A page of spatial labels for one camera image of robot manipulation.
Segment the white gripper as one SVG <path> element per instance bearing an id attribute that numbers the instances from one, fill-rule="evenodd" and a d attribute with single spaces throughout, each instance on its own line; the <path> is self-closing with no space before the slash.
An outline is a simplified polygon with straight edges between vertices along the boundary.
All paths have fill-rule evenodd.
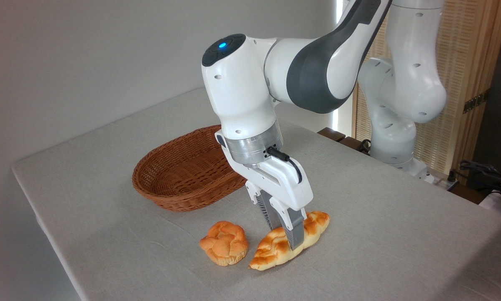
<path id="1" fill-rule="evenodd" d="M 262 154 L 264 162 L 245 166 L 233 160 L 221 131 L 215 133 L 215 139 L 232 169 L 247 180 L 249 196 L 258 204 L 270 230 L 283 227 L 295 250 L 304 241 L 304 206 L 313 198 L 304 168 L 294 158 L 285 161 L 269 153 Z"/>

